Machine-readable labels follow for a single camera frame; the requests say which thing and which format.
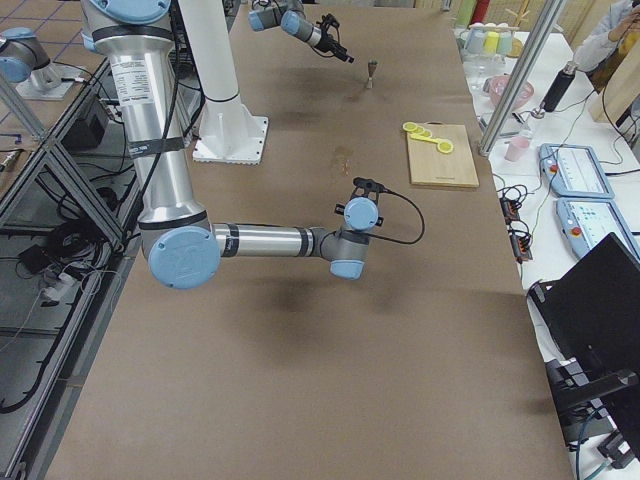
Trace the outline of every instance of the person's arm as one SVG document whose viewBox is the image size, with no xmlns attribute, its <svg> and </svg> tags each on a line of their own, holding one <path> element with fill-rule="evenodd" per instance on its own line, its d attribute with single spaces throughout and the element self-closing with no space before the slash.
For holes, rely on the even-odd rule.
<svg viewBox="0 0 640 480">
<path fill-rule="evenodd" d="M 635 19 L 635 13 L 640 11 L 640 8 L 637 8 L 633 11 L 634 15 L 623 16 L 629 3 L 628 0 L 624 0 L 611 5 L 609 13 L 602 17 L 591 34 L 578 47 L 573 60 L 579 65 L 580 70 L 584 72 L 594 70 L 615 50 L 618 41 Z"/>
</svg>

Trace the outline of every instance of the person's hand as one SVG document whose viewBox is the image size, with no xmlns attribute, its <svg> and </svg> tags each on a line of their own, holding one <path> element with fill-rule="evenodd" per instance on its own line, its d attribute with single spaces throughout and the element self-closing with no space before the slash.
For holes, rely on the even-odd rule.
<svg viewBox="0 0 640 480">
<path fill-rule="evenodd" d="M 609 31 L 609 40 L 617 43 L 628 32 L 640 32 L 640 6 L 631 10 L 629 15 Z"/>
</svg>

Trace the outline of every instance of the blue joint cap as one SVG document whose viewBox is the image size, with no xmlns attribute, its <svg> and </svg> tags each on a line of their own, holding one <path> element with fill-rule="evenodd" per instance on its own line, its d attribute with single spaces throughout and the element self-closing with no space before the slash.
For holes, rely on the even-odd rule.
<svg viewBox="0 0 640 480">
<path fill-rule="evenodd" d="M 359 232 L 371 230 L 378 221 L 378 206 L 365 197 L 352 198 L 344 207 L 344 221 Z"/>
<path fill-rule="evenodd" d="M 84 43 L 84 48 L 86 48 L 90 52 L 98 53 L 98 51 L 96 50 L 96 44 L 93 41 L 93 38 L 89 35 L 86 35 L 84 33 L 82 34 L 82 43 Z"/>
<path fill-rule="evenodd" d="M 36 38 L 33 30 L 27 27 L 15 27 L 0 33 L 7 40 L 23 40 L 25 38 Z"/>
<path fill-rule="evenodd" d="M 24 82 L 31 75 L 31 68 L 17 58 L 0 58 L 0 71 L 11 83 Z"/>
<path fill-rule="evenodd" d="M 202 227 L 180 227 L 158 238 L 149 252 L 149 268 L 171 288 L 195 288 L 216 273 L 220 247 L 215 235 Z"/>
<path fill-rule="evenodd" d="M 264 24 L 260 17 L 258 16 L 258 12 L 252 10 L 249 12 L 249 25 L 251 25 L 251 30 L 254 32 L 261 32 L 264 30 Z"/>
<path fill-rule="evenodd" d="M 280 20 L 280 26 L 289 35 L 295 35 L 300 30 L 300 17 L 294 11 L 287 11 Z"/>
<path fill-rule="evenodd" d="M 133 25 L 155 23 L 169 11 L 171 0 L 90 0 L 94 7 L 114 20 Z"/>
<path fill-rule="evenodd" d="M 362 260 L 334 260 L 331 262 L 330 271 L 336 277 L 346 280 L 358 280 L 362 275 L 364 262 Z"/>
</svg>

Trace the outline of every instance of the white sleeve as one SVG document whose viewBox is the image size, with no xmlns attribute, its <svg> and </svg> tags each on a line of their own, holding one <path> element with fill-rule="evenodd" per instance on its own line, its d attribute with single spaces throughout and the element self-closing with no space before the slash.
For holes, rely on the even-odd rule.
<svg viewBox="0 0 640 480">
<path fill-rule="evenodd" d="M 578 64 L 580 70 L 590 72 L 616 49 L 618 44 L 609 40 L 609 32 L 622 20 L 628 3 L 630 2 L 622 1 L 611 5 L 609 13 L 602 17 L 596 28 L 578 47 L 573 61 Z"/>
</svg>

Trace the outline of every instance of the blue and white control panel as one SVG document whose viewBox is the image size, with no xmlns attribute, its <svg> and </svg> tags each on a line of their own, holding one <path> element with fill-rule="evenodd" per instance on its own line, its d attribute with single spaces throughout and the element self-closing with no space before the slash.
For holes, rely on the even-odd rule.
<svg viewBox="0 0 640 480">
<path fill-rule="evenodd" d="M 540 146 L 540 169 L 561 197 L 614 197 L 591 147 L 545 143 Z"/>
<path fill-rule="evenodd" d="M 640 258 L 640 247 L 613 200 L 560 198 L 556 202 L 556 213 L 578 258 L 585 256 L 610 232 Z"/>
</svg>

